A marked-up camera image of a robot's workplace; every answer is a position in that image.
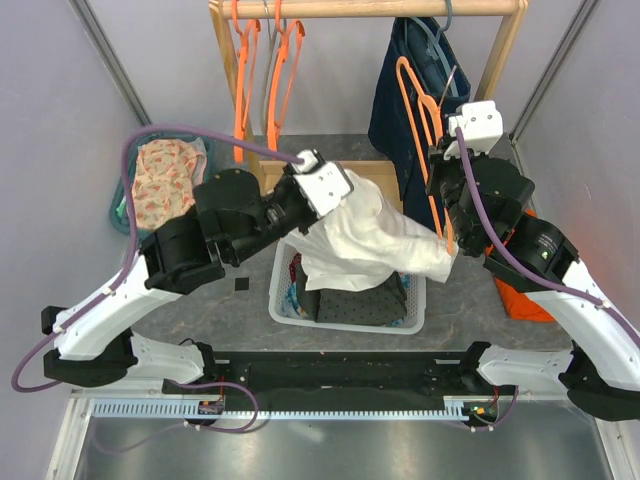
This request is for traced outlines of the red polka dot skirt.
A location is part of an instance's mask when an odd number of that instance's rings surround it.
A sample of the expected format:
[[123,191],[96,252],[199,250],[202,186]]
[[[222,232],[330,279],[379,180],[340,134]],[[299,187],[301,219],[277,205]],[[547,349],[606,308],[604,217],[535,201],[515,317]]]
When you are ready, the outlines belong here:
[[296,277],[296,268],[300,264],[301,264],[301,254],[296,253],[289,264],[289,273],[292,278]]

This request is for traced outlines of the white garment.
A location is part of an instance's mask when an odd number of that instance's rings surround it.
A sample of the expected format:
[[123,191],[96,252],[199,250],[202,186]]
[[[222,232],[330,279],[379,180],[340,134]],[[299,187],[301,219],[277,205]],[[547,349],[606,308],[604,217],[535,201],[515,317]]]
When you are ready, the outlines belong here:
[[360,292],[393,273],[446,282],[458,247],[399,213],[372,181],[346,174],[354,191],[306,234],[284,238],[301,254],[306,288]]

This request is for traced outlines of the blue denim jeans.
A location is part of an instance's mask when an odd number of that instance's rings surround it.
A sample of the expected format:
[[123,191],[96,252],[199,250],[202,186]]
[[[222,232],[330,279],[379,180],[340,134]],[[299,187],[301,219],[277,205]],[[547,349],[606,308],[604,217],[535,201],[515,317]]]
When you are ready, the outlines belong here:
[[[397,18],[393,23],[376,85],[368,138],[371,145],[394,164],[403,202],[403,213],[430,230],[434,230],[435,223],[425,193],[418,155],[395,75],[396,61],[400,56],[406,56],[409,59],[417,75],[417,68],[413,66],[403,42],[403,18],[408,17]],[[454,58],[462,70],[455,54]],[[443,116],[455,112],[470,98],[471,84],[463,70],[462,76],[468,86],[468,94],[465,98],[442,100],[435,93],[428,93],[422,86],[425,92],[441,105]]]

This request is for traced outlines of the orange hanger of white garment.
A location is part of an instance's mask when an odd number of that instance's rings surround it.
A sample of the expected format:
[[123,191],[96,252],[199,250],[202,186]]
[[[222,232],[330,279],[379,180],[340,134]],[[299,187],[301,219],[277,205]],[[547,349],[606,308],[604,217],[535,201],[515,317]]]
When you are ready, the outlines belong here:
[[440,240],[446,241],[447,253],[453,257],[455,253],[454,230],[449,212],[444,207],[443,214],[439,213],[436,199],[428,190],[428,183],[431,180],[431,170],[427,166],[428,151],[430,147],[435,147],[437,141],[444,135],[441,109],[434,98],[425,92],[406,56],[400,56],[396,61],[395,75],[418,155],[436,234]]

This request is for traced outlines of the blue-grey hanger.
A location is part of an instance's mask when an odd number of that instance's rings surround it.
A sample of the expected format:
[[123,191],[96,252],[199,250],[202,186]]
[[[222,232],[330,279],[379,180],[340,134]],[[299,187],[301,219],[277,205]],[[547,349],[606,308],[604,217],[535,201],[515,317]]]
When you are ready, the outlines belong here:
[[442,100],[453,100],[465,98],[468,86],[445,35],[453,19],[452,2],[446,1],[445,5],[443,26],[433,17],[403,18],[402,36],[422,86]]

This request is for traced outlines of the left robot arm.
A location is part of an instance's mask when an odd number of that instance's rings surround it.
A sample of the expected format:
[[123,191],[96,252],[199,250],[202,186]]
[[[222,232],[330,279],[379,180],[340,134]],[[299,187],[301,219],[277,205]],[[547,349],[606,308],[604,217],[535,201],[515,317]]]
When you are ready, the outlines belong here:
[[208,393],[219,382],[213,348],[169,344],[133,330],[145,315],[224,278],[243,261],[292,231],[309,228],[352,191],[332,166],[302,173],[287,166],[264,195],[256,177],[223,170],[194,190],[195,203],[134,246],[129,266],[75,307],[42,311],[55,335],[43,356],[46,378],[85,388],[124,378],[156,378]]

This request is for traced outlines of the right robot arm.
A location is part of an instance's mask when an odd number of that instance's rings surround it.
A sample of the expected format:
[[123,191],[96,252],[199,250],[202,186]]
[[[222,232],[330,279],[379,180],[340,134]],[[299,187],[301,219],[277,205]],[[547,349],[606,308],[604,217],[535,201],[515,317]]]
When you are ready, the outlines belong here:
[[548,359],[474,343],[458,368],[467,392],[491,384],[560,391],[605,421],[639,417],[639,331],[598,287],[577,248],[525,210],[533,182],[509,161],[452,142],[428,153],[428,193],[442,202],[461,253],[482,257],[494,277],[545,310],[572,346]]

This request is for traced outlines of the small black square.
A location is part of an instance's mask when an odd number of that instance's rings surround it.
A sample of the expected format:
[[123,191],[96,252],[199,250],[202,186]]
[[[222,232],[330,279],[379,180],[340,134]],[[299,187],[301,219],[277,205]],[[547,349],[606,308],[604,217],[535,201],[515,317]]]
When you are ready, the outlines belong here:
[[250,288],[250,279],[248,277],[238,277],[234,279],[235,291],[248,291]]

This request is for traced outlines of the white plastic basket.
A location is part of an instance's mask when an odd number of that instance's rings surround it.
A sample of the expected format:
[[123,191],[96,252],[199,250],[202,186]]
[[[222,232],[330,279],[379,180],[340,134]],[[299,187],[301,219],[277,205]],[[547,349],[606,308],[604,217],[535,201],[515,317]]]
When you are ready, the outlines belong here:
[[268,312],[274,321],[300,327],[389,335],[414,335],[423,328],[427,303],[426,279],[416,275],[401,275],[407,294],[407,315],[387,326],[318,323],[302,315],[301,310],[294,307],[295,288],[292,287],[289,273],[289,266],[296,254],[297,250],[291,245],[283,241],[276,244],[268,302]]

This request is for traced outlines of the orange folded cloth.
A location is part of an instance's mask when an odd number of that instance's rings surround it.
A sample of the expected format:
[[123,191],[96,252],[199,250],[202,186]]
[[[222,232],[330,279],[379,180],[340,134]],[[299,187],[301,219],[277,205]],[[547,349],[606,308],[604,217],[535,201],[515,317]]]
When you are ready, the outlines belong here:
[[498,294],[507,316],[512,320],[554,323],[555,319],[544,308],[531,301],[524,293],[493,276]]

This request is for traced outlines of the wooden clothes rack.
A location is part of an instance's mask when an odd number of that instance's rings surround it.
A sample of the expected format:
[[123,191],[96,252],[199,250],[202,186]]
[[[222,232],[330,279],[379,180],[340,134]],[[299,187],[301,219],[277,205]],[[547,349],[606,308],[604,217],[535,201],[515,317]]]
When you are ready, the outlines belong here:
[[[529,1],[452,1],[454,16],[502,16],[493,47],[487,59],[484,72],[475,94],[475,101],[493,97],[502,71],[517,38]],[[237,90],[239,74],[238,54],[231,33],[231,22],[240,19],[277,20],[307,18],[374,18],[444,16],[445,1],[209,1],[209,11],[213,22],[231,99],[243,107],[242,87]],[[284,163],[267,154],[247,152],[250,172],[256,176],[261,193],[273,187],[282,174]],[[342,161],[348,168],[354,168],[360,175],[373,181],[399,211],[402,210],[399,189],[392,186],[391,162],[384,161]]]

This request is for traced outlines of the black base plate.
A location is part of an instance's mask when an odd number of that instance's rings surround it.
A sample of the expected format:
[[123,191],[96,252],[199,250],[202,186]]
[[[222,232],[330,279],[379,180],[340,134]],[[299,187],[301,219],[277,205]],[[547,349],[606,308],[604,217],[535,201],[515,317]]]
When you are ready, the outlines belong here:
[[214,375],[246,387],[259,407],[440,408],[446,396],[491,396],[462,353],[224,352]]

